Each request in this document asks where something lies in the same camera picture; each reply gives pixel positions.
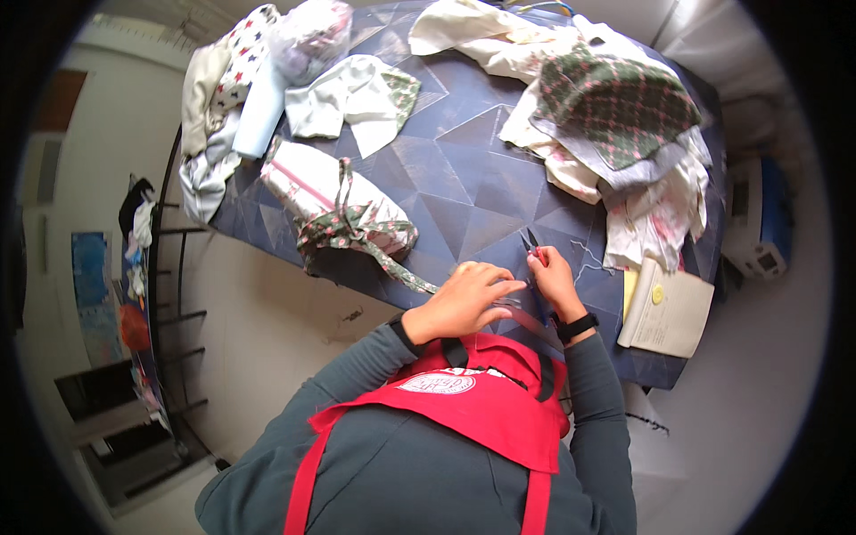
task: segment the apron strap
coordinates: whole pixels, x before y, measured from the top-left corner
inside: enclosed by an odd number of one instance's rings
[[[547,472],[530,470],[529,489],[526,491],[526,508],[523,510],[523,527],[520,529],[520,535],[544,535],[549,508],[550,475]]]
[[[321,464],[321,456],[324,455],[324,447],[332,430],[333,425],[328,425],[321,431],[297,469],[282,535],[303,535],[306,532],[306,520],[309,518],[309,506],[312,503],[312,491],[315,490],[318,465]]]
[[[443,351],[443,356],[453,368],[466,368],[470,361],[470,355],[467,353],[467,348],[464,347],[464,342],[460,338],[441,338],[440,348]]]
[[[440,349],[443,351],[443,356],[446,357],[449,366],[453,368],[467,367],[470,356],[460,338],[441,338]],[[549,400],[556,389],[556,370],[553,368],[553,361],[545,354],[538,354],[538,363],[541,365],[541,393],[538,394],[538,401],[543,402]],[[511,378],[502,370],[498,371],[524,389],[529,390],[521,381]]]

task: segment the left hand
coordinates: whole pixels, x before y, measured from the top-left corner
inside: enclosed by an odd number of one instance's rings
[[[526,288],[511,271],[485,262],[464,262],[423,306],[401,316],[401,326],[415,345],[435,338],[457,338],[479,332],[487,324],[511,318],[511,311],[488,309],[497,299]]]

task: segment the black wristwatch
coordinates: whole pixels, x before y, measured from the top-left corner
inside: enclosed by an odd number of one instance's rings
[[[410,337],[407,336],[406,332],[404,332],[404,326],[401,324],[401,316],[403,315],[404,312],[398,312],[395,316],[390,318],[389,321],[386,322],[386,324],[389,325],[392,331],[398,336],[398,339],[401,340],[401,343],[407,346],[407,349],[410,350],[410,353],[416,355],[417,357],[420,357],[422,356],[422,353],[425,351],[425,347],[428,344],[422,344],[417,346],[410,340]]]
[[[550,314],[550,317],[553,318],[553,322],[556,324],[556,334],[559,335],[559,340],[563,344],[568,344],[571,338],[577,336],[579,333],[600,325],[597,315],[591,312],[569,324],[564,324],[555,312]]]

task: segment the poster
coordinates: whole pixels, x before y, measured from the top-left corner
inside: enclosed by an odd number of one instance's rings
[[[122,360],[116,305],[110,291],[110,232],[73,232],[71,265],[80,333],[92,367]]]

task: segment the geometric pattern tablecloth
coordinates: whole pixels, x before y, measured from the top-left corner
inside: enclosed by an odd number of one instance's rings
[[[412,56],[407,33],[429,2],[402,2],[354,11],[354,54],[371,54],[422,82],[413,114],[399,135],[382,150],[360,158],[346,124],[336,140],[298,140],[331,156],[348,156],[354,169],[388,194],[419,229],[419,239],[403,264],[428,282],[442,284],[450,268],[467,260],[506,267],[516,277],[528,274],[519,230],[532,229],[539,242],[568,259],[578,277],[577,291],[600,318],[600,332],[622,379],[671,389],[686,361],[615,344],[621,330],[623,278],[599,269],[606,245],[603,204],[588,205],[550,185],[544,165],[534,156],[501,142],[496,135],[526,87],[519,80],[487,75],[457,51]],[[544,11],[525,13],[541,25],[570,23]],[[650,56],[659,54],[643,47]],[[681,77],[708,126],[703,136],[715,160],[707,192],[708,228],[698,243],[683,250],[686,270],[712,282],[724,231],[724,148],[716,92],[669,63]],[[290,139],[285,118],[277,128]],[[221,233],[250,243],[297,265],[291,215],[259,179],[260,162],[240,167],[228,180],[226,196],[211,220]],[[428,299],[389,279],[375,260],[349,250],[322,250],[318,268],[330,280],[400,308]],[[515,297],[534,313],[528,292]],[[524,328],[503,320],[492,328],[549,351]]]

